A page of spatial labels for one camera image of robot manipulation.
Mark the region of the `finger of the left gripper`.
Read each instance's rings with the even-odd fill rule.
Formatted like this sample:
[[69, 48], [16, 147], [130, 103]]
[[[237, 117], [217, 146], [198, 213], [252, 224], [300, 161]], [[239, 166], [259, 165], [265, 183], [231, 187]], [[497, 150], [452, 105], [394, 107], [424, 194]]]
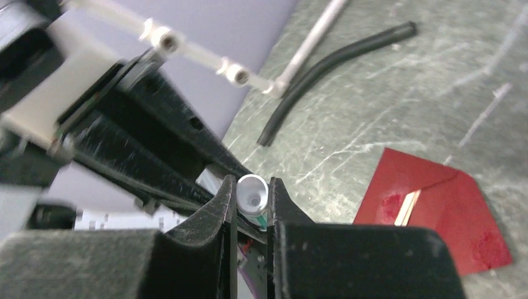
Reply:
[[250, 174], [159, 72], [120, 80], [125, 130], [177, 174], [195, 180], [210, 167], [223, 177]]
[[62, 146], [76, 162], [143, 201], [196, 211], [213, 198], [100, 113], [92, 113], [64, 133]]

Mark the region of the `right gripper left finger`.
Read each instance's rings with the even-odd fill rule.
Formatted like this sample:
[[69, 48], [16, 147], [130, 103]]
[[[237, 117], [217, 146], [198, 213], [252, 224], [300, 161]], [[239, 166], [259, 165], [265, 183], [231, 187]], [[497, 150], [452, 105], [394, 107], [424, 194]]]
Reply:
[[1, 243], [2, 298], [235, 298], [236, 179], [168, 232], [25, 230]]

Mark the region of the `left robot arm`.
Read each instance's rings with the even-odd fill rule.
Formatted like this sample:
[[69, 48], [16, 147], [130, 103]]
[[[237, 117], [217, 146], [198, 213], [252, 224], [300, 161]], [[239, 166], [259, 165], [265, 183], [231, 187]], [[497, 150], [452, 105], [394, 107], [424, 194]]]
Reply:
[[[83, 9], [148, 44], [118, 57], [65, 18]], [[1, 181], [49, 186], [78, 163], [145, 209], [196, 211], [213, 194], [197, 179], [249, 173], [164, 74], [175, 55], [220, 60], [173, 28], [113, 1], [1, 2]]]

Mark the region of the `red envelope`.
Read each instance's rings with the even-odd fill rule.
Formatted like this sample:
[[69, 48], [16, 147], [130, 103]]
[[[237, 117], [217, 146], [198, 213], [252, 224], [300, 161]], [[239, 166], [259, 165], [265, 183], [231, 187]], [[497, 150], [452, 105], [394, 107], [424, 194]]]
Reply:
[[395, 149], [384, 149], [355, 224], [393, 225], [405, 196], [420, 194], [409, 226], [434, 230], [459, 275], [512, 263], [509, 248], [476, 181], [466, 172]]

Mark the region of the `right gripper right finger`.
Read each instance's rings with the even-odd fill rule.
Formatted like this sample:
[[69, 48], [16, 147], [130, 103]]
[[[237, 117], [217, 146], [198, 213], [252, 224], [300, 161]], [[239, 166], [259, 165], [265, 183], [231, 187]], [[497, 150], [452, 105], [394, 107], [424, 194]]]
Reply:
[[464, 298], [440, 236], [419, 227], [312, 221], [272, 178], [268, 298]]

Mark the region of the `tan letter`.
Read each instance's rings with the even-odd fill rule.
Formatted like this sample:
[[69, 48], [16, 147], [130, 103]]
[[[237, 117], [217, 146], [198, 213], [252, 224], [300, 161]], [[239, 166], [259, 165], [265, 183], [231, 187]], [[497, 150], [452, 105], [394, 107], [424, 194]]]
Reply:
[[421, 190], [419, 189], [410, 192], [405, 196], [400, 210], [397, 214], [397, 217], [394, 220], [395, 226], [407, 226], [410, 216], [412, 215], [413, 208], [415, 207], [415, 204], [420, 196], [420, 193]]

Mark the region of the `green glue stick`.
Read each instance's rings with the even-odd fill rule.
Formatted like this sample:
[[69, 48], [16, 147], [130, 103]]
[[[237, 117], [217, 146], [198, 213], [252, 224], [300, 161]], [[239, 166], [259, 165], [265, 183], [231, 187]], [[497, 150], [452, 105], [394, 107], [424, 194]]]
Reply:
[[244, 175], [237, 182], [238, 210], [261, 231], [266, 231], [268, 227], [268, 193], [268, 184], [256, 174]]

